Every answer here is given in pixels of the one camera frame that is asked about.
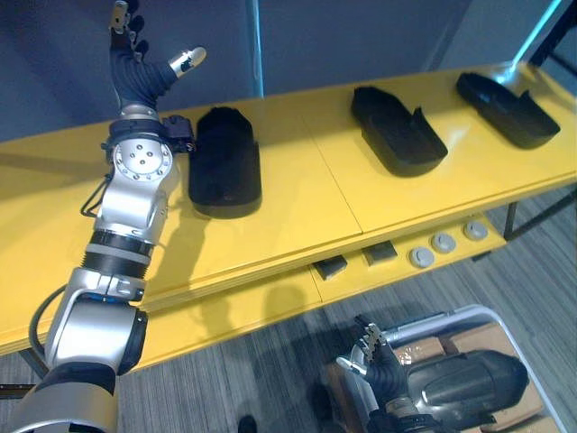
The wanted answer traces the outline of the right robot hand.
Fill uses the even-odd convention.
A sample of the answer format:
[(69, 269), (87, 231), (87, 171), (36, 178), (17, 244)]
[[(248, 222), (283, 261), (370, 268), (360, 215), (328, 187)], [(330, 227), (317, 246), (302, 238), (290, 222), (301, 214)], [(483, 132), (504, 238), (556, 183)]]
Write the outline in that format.
[(368, 383), (380, 406), (386, 406), (398, 398), (406, 398), (407, 375), (380, 328), (364, 315), (356, 316), (354, 321), (364, 331), (356, 346), (364, 354), (365, 363), (338, 356), (337, 365)]

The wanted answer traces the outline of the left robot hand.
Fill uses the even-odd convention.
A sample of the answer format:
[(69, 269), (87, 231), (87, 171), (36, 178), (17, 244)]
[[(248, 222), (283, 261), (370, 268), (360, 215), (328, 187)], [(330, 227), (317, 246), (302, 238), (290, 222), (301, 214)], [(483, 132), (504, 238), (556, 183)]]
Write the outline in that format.
[(149, 44), (139, 38), (143, 17), (136, 12), (137, 1), (115, 1), (109, 23), (109, 64), (114, 91), (121, 108), (131, 105), (154, 109), (184, 75), (206, 59), (207, 51), (198, 46), (183, 50), (164, 61), (147, 62)]

